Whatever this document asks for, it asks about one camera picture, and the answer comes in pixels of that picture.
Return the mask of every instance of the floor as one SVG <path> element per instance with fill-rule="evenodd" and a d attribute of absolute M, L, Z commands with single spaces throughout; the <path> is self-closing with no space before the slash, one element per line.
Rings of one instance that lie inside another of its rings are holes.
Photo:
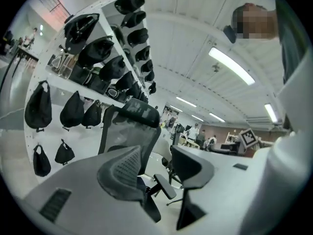
<path fill-rule="evenodd" d="M 3 80 L 9 62 L 10 56 L 0 56 L 0 82 Z M 13 63 L 10 71 L 15 68 L 15 65 Z M 11 193 L 19 198 L 24 198 L 39 184 L 27 155 L 23 131 L 25 97 L 32 75 L 31 69 L 24 70 L 25 65 L 26 61 L 22 60 L 13 78 L 9 75 L 6 76 L 4 87 L 0 93 L 0 171 Z M 51 87 L 53 104 L 64 106 L 70 96 L 70 93 Z M 168 132 L 162 132 L 162 136 L 170 144 L 172 143 Z M 167 172 L 161 164 L 161 157 L 152 153 L 151 160 L 153 163 L 148 165 L 148 169 L 166 177 Z M 143 179 L 148 186 L 152 187 L 155 184 L 149 176 L 144 175 Z M 177 196 L 173 200 L 180 199 L 182 197 L 180 184 L 173 181 L 172 185 L 177 192 Z M 160 192 L 154 201 L 162 217 L 156 225 L 165 233 L 175 231 L 181 202 L 166 206 L 172 200 L 169 200 L 163 192 Z"/>

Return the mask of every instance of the mesh chair back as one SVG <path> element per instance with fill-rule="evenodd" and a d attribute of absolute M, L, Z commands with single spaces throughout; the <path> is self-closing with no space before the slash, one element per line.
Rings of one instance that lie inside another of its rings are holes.
<path fill-rule="evenodd" d="M 158 111 L 137 99 L 131 99 L 123 108 L 110 106 L 103 116 L 98 154 L 140 145 L 141 166 L 138 175 L 142 175 L 161 133 L 158 123 Z"/>

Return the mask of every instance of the ceiling light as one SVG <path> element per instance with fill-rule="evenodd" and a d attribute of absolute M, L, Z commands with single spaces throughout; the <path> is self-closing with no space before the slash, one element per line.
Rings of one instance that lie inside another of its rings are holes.
<path fill-rule="evenodd" d="M 277 122 L 277 117 L 275 115 L 275 112 L 274 112 L 271 104 L 266 104 L 264 106 L 265 106 L 265 109 L 268 111 L 269 117 L 272 120 L 272 122 L 276 123 Z"/>
<path fill-rule="evenodd" d="M 200 121 L 204 122 L 204 120 L 202 120 L 201 118 L 198 118 L 198 117 L 196 117 L 194 115 L 191 115 L 191 116 L 193 116 L 194 118 L 199 119 Z"/>
<path fill-rule="evenodd" d="M 176 109 L 176 110 L 182 112 L 182 110 L 180 110 L 180 109 L 178 109 L 178 108 L 176 108 L 176 107 L 174 107 L 174 106 L 172 106 L 172 105 L 170 105 L 170 106 L 171 106 L 172 108 L 174 108 L 174 109 Z"/>
<path fill-rule="evenodd" d="M 219 121 L 221 121 L 221 122 L 225 123 L 225 120 L 223 120 L 223 119 L 221 119 L 220 117 L 218 117 L 218 116 L 214 115 L 213 113 L 209 113 L 209 114 L 210 114 L 212 117 L 217 118 Z"/>
<path fill-rule="evenodd" d="M 211 48 L 209 51 L 209 55 L 215 58 L 220 63 L 224 64 L 228 68 L 230 68 L 233 72 L 235 72 L 238 76 L 241 77 L 248 85 L 254 84 L 254 79 L 242 68 L 239 64 L 237 64 L 234 60 L 230 57 L 222 53 L 216 48 Z"/>
<path fill-rule="evenodd" d="M 180 98 L 180 97 L 176 97 L 178 100 L 180 100 L 180 101 L 183 101 L 184 103 L 186 103 L 186 104 L 189 104 L 189 105 L 191 105 L 191 106 L 193 106 L 193 107 L 196 107 L 196 105 L 194 105 L 194 104 L 192 104 L 192 103 L 189 103 L 188 101 L 186 101 L 186 100 L 184 100 L 184 99 L 182 99 L 182 98 Z"/>

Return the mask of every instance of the black chair armrest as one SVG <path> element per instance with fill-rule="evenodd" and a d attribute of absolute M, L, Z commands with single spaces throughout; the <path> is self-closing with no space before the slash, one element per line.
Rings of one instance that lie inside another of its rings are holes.
<path fill-rule="evenodd" d="M 154 178 L 157 184 L 150 189 L 150 191 L 148 192 L 149 195 L 153 195 L 159 190 L 162 190 L 168 199 L 173 199 L 176 197 L 176 192 L 174 191 L 173 187 L 166 181 L 166 179 L 162 175 L 155 174 Z"/>

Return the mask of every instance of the fluorescent light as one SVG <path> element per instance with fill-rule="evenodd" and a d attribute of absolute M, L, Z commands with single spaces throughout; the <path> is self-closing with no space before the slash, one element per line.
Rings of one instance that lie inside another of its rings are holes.
<path fill-rule="evenodd" d="M 174 107 L 173 105 L 170 105 L 172 108 L 174 108 L 174 109 L 176 109 L 176 110 L 178 110 L 178 111 L 180 111 L 180 112 L 182 112 L 182 110 L 180 110 L 180 109 L 178 109 L 178 108 L 176 108 L 176 107 Z"/>
<path fill-rule="evenodd" d="M 272 120 L 272 122 L 276 123 L 277 122 L 277 117 L 275 115 L 275 112 L 274 112 L 271 104 L 266 104 L 264 106 L 265 106 L 265 109 L 268 111 L 269 117 Z"/>
<path fill-rule="evenodd" d="M 194 104 L 192 104 L 192 103 L 189 103 L 188 101 L 186 101 L 186 100 L 184 100 L 184 99 L 182 99 L 182 98 L 180 98 L 180 97 L 176 97 L 178 100 L 180 100 L 180 101 L 183 101 L 184 103 L 186 103 L 186 104 L 189 104 L 189 105 L 191 105 L 191 106 L 193 106 L 193 107 L 196 107 L 196 105 L 194 105 Z"/>
<path fill-rule="evenodd" d="M 201 118 L 198 118 L 198 117 L 196 117 L 196 116 L 194 116 L 194 115 L 191 115 L 191 116 L 193 116 L 194 118 L 199 119 L 200 121 L 203 122 L 203 120 L 202 120 Z"/>
<path fill-rule="evenodd" d="M 228 68 L 230 68 L 233 72 L 235 72 L 238 76 L 241 77 L 248 85 L 254 84 L 254 79 L 242 68 L 239 64 L 237 64 L 234 60 L 230 57 L 222 53 L 216 48 L 211 48 L 209 51 L 209 55 L 215 58 L 220 63 L 224 64 Z"/>
<path fill-rule="evenodd" d="M 221 119 L 220 117 L 218 117 L 218 116 L 214 115 L 213 113 L 209 113 L 209 114 L 210 114 L 212 117 L 217 118 L 219 121 L 221 121 L 221 122 L 225 123 L 225 120 L 223 120 L 223 119 Z"/>

